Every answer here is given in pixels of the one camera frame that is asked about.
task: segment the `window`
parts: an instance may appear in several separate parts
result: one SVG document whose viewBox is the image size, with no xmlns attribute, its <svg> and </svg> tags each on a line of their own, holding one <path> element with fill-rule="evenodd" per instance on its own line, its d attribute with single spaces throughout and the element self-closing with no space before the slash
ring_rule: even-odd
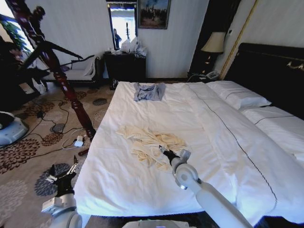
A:
<svg viewBox="0 0 304 228">
<path fill-rule="evenodd" d="M 27 36 L 14 18 L 5 0 L 0 0 L 0 26 L 6 30 L 11 40 L 24 51 L 33 51 Z"/>
<path fill-rule="evenodd" d="M 113 36 L 113 44 L 116 50 L 121 43 L 137 36 L 136 2 L 108 1 L 110 24 Z"/>
</svg>

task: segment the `power adapter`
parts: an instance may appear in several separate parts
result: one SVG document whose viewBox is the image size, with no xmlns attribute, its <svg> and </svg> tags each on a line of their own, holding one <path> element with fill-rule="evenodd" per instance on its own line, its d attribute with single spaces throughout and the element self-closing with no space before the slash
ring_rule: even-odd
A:
<svg viewBox="0 0 304 228">
<path fill-rule="evenodd" d="M 77 136 L 77 140 L 74 143 L 74 146 L 82 147 L 82 145 L 84 144 L 83 139 L 84 139 L 83 136 L 81 135 Z"/>
</svg>

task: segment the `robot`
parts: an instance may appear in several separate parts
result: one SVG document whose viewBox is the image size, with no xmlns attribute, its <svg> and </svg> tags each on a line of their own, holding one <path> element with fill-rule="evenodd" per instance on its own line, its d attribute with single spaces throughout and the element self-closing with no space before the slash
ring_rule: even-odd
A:
<svg viewBox="0 0 304 228">
<path fill-rule="evenodd" d="M 0 148 L 17 141 L 28 130 L 28 127 L 12 113 L 0 111 Z"/>
<path fill-rule="evenodd" d="M 245 217 L 232 205 L 223 195 L 221 195 L 211 184 L 201 181 L 198 177 L 196 169 L 187 164 L 191 153 L 182 150 L 180 156 L 173 151 L 168 151 L 160 146 L 160 151 L 166 155 L 173 168 L 172 174 L 176 184 L 182 189 L 191 189 L 198 203 L 211 216 L 211 218 L 221 228 L 252 228 Z M 71 186 L 71 180 L 75 177 L 75 168 L 78 165 L 77 158 L 74 156 L 74 165 L 67 173 L 55 176 L 54 165 L 50 169 L 47 178 L 53 184 L 58 186 L 57 195 L 43 203 L 42 212 L 49 213 L 54 217 L 50 228 L 81 228 L 82 218 L 76 211 L 76 201 L 74 199 L 74 191 Z M 170 221 L 145 221 L 136 224 L 126 224 L 124 227 L 177 227 Z"/>
</svg>

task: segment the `framed painting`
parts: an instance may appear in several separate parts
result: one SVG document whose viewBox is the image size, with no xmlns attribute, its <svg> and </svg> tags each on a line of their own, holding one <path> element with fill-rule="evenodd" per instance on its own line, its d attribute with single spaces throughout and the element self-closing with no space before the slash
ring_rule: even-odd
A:
<svg viewBox="0 0 304 228">
<path fill-rule="evenodd" d="M 170 0 L 138 0 L 140 29 L 167 29 Z"/>
</svg>

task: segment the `crumpled cloth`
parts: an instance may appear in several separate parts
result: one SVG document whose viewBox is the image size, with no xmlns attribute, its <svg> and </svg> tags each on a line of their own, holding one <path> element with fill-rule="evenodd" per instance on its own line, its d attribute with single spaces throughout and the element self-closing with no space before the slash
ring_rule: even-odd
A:
<svg viewBox="0 0 304 228">
<path fill-rule="evenodd" d="M 137 156 L 140 163 L 147 167 L 156 165 L 162 171 L 171 172 L 169 159 L 159 150 L 159 146 L 175 153 L 185 148 L 185 141 L 171 133 L 155 133 L 148 128 L 140 129 L 135 126 L 120 126 L 117 134 L 125 139 L 134 139 L 132 154 Z"/>
<path fill-rule="evenodd" d="M 166 85 L 164 83 L 154 85 L 140 85 L 139 83 L 134 84 L 135 94 L 134 100 L 152 100 L 161 101 L 162 96 L 165 93 Z"/>
</svg>

